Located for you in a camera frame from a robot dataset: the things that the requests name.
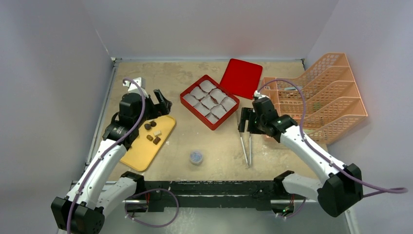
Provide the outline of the white chocolate piece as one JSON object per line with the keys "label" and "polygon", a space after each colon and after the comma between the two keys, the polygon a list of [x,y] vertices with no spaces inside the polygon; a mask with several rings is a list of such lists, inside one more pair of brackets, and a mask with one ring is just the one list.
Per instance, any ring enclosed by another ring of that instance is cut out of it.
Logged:
{"label": "white chocolate piece", "polygon": [[161,135],[161,131],[160,131],[160,130],[154,131],[154,132],[153,132],[153,135],[154,135],[155,137],[160,136],[160,135]]}

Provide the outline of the dark brown square chocolate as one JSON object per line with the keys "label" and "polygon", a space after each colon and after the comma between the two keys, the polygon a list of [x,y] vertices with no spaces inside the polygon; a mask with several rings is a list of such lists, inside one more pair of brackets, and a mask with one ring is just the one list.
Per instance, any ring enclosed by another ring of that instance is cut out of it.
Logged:
{"label": "dark brown square chocolate", "polygon": [[155,145],[157,145],[160,141],[161,141],[161,138],[157,136],[157,137],[153,140],[153,143],[154,143]]}

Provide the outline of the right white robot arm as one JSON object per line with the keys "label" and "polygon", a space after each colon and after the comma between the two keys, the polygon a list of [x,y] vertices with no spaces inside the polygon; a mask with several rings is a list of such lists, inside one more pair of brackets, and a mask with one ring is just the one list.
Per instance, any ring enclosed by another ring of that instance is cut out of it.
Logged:
{"label": "right white robot arm", "polygon": [[294,152],[317,176],[316,179],[286,171],[274,179],[274,194],[286,198],[290,194],[316,200],[330,216],[337,217],[363,199],[361,170],[346,165],[318,146],[289,115],[278,115],[272,101],[260,97],[251,108],[241,109],[239,132],[266,135]]}

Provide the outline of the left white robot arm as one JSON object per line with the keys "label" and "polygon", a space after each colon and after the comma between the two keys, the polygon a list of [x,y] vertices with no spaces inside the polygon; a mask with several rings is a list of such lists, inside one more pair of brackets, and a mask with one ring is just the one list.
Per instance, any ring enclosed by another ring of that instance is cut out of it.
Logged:
{"label": "left white robot arm", "polygon": [[137,90],[125,94],[119,111],[106,127],[103,139],[89,167],[64,198],[56,197],[51,210],[57,227],[73,234],[97,234],[106,216],[122,200],[140,199],[146,193],[144,178],[125,172],[108,190],[102,192],[109,175],[139,136],[139,127],[146,121],[170,113],[172,102],[155,89],[154,104],[149,95]]}

